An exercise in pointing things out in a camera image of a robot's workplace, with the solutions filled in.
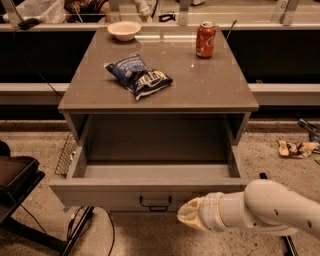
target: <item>drawer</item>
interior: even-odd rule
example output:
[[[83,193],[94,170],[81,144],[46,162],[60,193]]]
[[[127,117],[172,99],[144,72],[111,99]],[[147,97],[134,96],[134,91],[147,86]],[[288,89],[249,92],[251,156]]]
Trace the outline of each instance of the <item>drawer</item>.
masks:
[[[250,180],[240,178],[223,118],[176,117],[90,117],[67,178],[51,189],[66,206],[110,212],[175,212],[197,196],[243,191]]]

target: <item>bag of chips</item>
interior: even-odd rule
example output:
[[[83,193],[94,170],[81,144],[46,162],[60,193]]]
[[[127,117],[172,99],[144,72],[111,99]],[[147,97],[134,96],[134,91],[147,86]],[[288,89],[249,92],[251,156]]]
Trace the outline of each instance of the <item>bag of chips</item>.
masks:
[[[139,54],[105,65],[119,82],[138,100],[141,96],[155,93],[172,83],[172,78],[161,71],[148,68]]]

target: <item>white bowl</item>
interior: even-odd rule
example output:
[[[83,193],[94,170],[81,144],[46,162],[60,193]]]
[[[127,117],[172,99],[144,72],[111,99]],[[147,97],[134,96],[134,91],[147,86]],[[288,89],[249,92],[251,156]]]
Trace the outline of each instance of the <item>white bowl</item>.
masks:
[[[130,41],[141,29],[141,25],[133,21],[120,21],[108,26],[108,32],[120,41]]]

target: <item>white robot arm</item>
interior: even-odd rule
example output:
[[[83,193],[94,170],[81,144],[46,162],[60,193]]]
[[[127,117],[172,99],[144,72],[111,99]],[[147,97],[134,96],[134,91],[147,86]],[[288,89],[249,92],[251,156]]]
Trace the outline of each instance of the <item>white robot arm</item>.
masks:
[[[289,236],[298,229],[320,238],[320,205],[271,180],[254,180],[244,192],[209,193],[178,211],[178,219],[197,229],[229,228]]]
[[[131,3],[136,6],[137,13],[142,21],[151,22],[151,11],[146,0],[131,0]]]

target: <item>gray cabinet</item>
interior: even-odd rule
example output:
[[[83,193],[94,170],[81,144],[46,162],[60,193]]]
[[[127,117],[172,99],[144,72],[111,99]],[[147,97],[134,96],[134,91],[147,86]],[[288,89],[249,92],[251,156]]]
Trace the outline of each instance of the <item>gray cabinet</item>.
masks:
[[[200,59],[196,29],[145,26],[129,42],[97,31],[59,105],[78,145],[67,178],[50,182],[65,205],[176,211],[244,189],[237,145],[258,105],[221,31]],[[103,68],[134,53],[172,85],[137,101]]]

